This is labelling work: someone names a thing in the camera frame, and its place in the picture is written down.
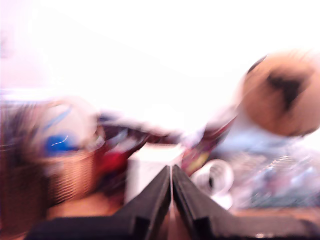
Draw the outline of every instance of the red object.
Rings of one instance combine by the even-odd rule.
[[[106,144],[101,151],[95,155],[95,175],[99,179],[103,175],[119,173],[126,169],[128,158],[137,150],[142,148],[148,140],[148,136],[136,140],[136,143],[127,149],[122,149],[121,142],[112,149]]]

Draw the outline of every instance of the white wall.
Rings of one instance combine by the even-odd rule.
[[[265,54],[320,47],[317,1],[1,0],[1,87],[81,94],[169,129],[227,105]]]

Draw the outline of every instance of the brown plush toy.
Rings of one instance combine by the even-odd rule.
[[[242,103],[248,116],[271,133],[312,133],[320,126],[320,70],[307,54],[267,55],[246,74]]]

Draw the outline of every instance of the blue object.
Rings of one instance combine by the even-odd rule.
[[[49,136],[44,144],[45,156],[54,157],[63,155],[66,152],[76,151],[77,147],[73,146],[72,138],[69,134],[57,134]]]

